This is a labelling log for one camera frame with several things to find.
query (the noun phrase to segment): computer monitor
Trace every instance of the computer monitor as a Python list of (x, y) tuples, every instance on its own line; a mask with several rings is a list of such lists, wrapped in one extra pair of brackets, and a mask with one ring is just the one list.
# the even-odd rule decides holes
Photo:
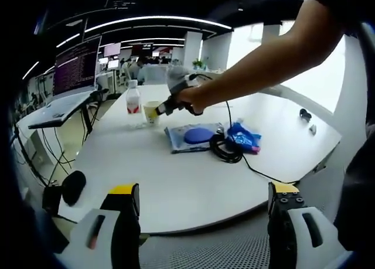
[(108, 57), (99, 58), (99, 64), (107, 64), (108, 63)]
[(118, 59), (108, 62), (108, 70), (116, 69), (116, 68), (118, 68)]
[(107, 45), (104, 47), (104, 57), (113, 56), (119, 54), (121, 51), (121, 42), (114, 43), (113, 45)]
[(56, 56), (53, 95), (93, 86), (100, 38), (79, 43)]

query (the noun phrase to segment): white pillar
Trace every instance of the white pillar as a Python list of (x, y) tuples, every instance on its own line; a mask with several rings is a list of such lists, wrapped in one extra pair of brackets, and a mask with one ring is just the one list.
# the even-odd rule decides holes
[(172, 50), (172, 60), (178, 59), (181, 63), (183, 62), (183, 48), (174, 47)]
[(199, 56), (200, 41), (202, 33), (187, 32), (185, 36), (185, 46), (183, 47), (183, 66), (193, 67), (193, 61)]
[(279, 36), (280, 25), (264, 25), (263, 26), (263, 35), (262, 43), (273, 40)]

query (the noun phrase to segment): cable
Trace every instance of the cable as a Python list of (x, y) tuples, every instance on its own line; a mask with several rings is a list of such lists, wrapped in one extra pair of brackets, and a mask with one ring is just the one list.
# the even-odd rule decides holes
[(81, 121), (82, 121), (82, 126), (83, 126), (83, 137), (82, 137), (82, 146), (83, 146), (83, 142), (84, 142), (84, 139), (86, 137), (86, 127), (84, 126), (82, 111), (80, 111), (80, 112), (81, 112)]
[(96, 121), (100, 121), (98, 118), (95, 117), (95, 115), (93, 114), (93, 112), (91, 110), (90, 110), (90, 114), (91, 114), (93, 119), (95, 119)]
[[(23, 137), (25, 137), (25, 139), (27, 139), (26, 135), (23, 133), (23, 131), (20, 129), (20, 127), (18, 125), (17, 125), (17, 128), (21, 132), (21, 134), (23, 135)], [(30, 147), (28, 145), (27, 145), (26, 149), (27, 149), (26, 152), (29, 154), (30, 153)]]
[(94, 123), (95, 123), (95, 120), (98, 120), (97, 118), (97, 115), (98, 115), (98, 112), (99, 112), (99, 108), (100, 106), (102, 105), (102, 98), (103, 98), (103, 94), (102, 93), (99, 93), (99, 101), (98, 101), (98, 107), (96, 108), (96, 111), (93, 115), (93, 119), (91, 120), (91, 126), (93, 127), (94, 126)]
[[(22, 158), (22, 155), (16, 150), (15, 147), (13, 147), (13, 150), (17, 153), (18, 156), (20, 156), (20, 157)], [(20, 162), (20, 161), (19, 161), (19, 158), (18, 158), (17, 155), (15, 155), (15, 160), (16, 160), (16, 162), (19, 163), (20, 165), (25, 165), (25, 164), (26, 164), (26, 161), (25, 161), (25, 162)]]
[(59, 141), (59, 138), (57, 137), (56, 127), (54, 127), (53, 130), (54, 130), (54, 135), (56, 136), (57, 143), (59, 143), (59, 147), (60, 147), (60, 151), (61, 151), (61, 156), (65, 159), (65, 161), (67, 162), (67, 164), (71, 168), (70, 161), (68, 161), (68, 159), (65, 157), (64, 152), (63, 152), (63, 148), (61, 147), (61, 143)]
[(77, 222), (72, 221), (72, 220), (70, 220), (70, 219), (68, 219), (68, 218), (66, 218), (66, 217), (64, 217), (64, 216), (59, 215), (59, 214), (55, 215), (55, 217), (56, 217), (56, 218), (64, 219), (64, 220), (69, 221), (69, 222), (72, 222), (72, 223), (74, 223), (74, 224), (77, 224)]
[[(45, 145), (46, 145), (47, 150), (51, 153), (51, 155), (55, 158), (55, 160), (57, 161), (57, 163), (62, 167), (62, 169), (63, 169), (63, 170), (65, 171), (65, 173), (68, 175), (68, 174), (69, 174), (68, 171), (66, 171), (66, 169), (64, 168), (64, 166), (60, 163), (60, 161), (58, 160), (58, 158), (57, 158), (57, 157), (54, 155), (54, 153), (52, 152), (51, 146), (50, 146), (49, 143), (48, 143), (48, 140), (47, 140), (47, 138), (46, 138), (46, 134), (45, 134), (45, 131), (44, 131), (43, 128), (42, 128), (42, 135), (43, 135), (43, 141), (44, 141), (44, 143), (45, 143)], [(51, 177), (50, 177), (49, 180), (48, 180), (48, 184), (50, 183), (51, 179), (52, 179), (52, 175), (51, 175)]]
[[(203, 77), (206, 77), (207, 79), (209, 80), (212, 80), (211, 77), (209, 76), (206, 76), (205, 74), (196, 74), (196, 76), (203, 76)], [(228, 115), (229, 115), (229, 127), (230, 127), (230, 130), (232, 129), (232, 116), (231, 116), (231, 112), (230, 112), (230, 107), (229, 107), (229, 104), (228, 102), (226, 101), (226, 105), (227, 105), (227, 108), (228, 108)], [(232, 138), (232, 141), (229, 141), (229, 140), (226, 140), (225, 139), (225, 136), (224, 136), (224, 133), (219, 133), (219, 134), (215, 134), (212, 136), (212, 138), (210, 139), (210, 149), (211, 151), (216, 155), (218, 156), (222, 161), (224, 162), (227, 162), (229, 164), (236, 164), (238, 163), (240, 160), (244, 159), (245, 160), (245, 163), (247, 165), (247, 167), (261, 175), (261, 176), (264, 176), (270, 180), (273, 180), (273, 181), (277, 181), (279, 183), (283, 183), (283, 184), (293, 184), (293, 183), (297, 183), (298, 181), (292, 181), (292, 182), (283, 182), (281, 180), (278, 180), (276, 178), (273, 178), (269, 175), (266, 175), (254, 168), (251, 167), (251, 165), (248, 163), (248, 160), (247, 158), (245, 157), (244, 153), (243, 153), (243, 149), (241, 148), (241, 146), (239, 146), (239, 144), (237, 144), (233, 138), (233, 135), (231, 135), (231, 138)], [(230, 150), (231, 152), (227, 152), (223, 149), (220, 148), (220, 146), (222, 145), (226, 145), (226, 147), (228, 148), (228, 150)]]
[(21, 148), (21, 153), (23, 155), (23, 158), (25, 159), (26, 163), (29, 165), (32, 175), (36, 177), (43, 184), (44, 187), (48, 187), (48, 184), (43, 180), (43, 176), (38, 172), (38, 170), (36, 170), (33, 162), (29, 158), (29, 155), (26, 153), (25, 147), (23, 146), (23, 143), (19, 136), (19, 129), (16, 125), (14, 126), (14, 132), (19, 142), (19, 146)]

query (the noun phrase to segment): yellow cup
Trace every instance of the yellow cup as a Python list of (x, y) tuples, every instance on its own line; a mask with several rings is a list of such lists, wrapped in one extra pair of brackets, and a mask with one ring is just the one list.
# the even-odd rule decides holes
[(148, 124), (150, 124), (150, 125), (158, 125), (159, 124), (159, 116), (157, 115), (155, 109), (160, 104), (161, 104), (160, 101), (150, 101), (150, 102), (147, 102), (143, 106)]

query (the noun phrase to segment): small white object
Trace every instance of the small white object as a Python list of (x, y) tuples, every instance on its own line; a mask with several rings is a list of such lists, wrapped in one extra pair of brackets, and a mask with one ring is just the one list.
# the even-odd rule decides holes
[(312, 135), (315, 135), (316, 134), (316, 125), (315, 124), (311, 125), (309, 130), (311, 131)]

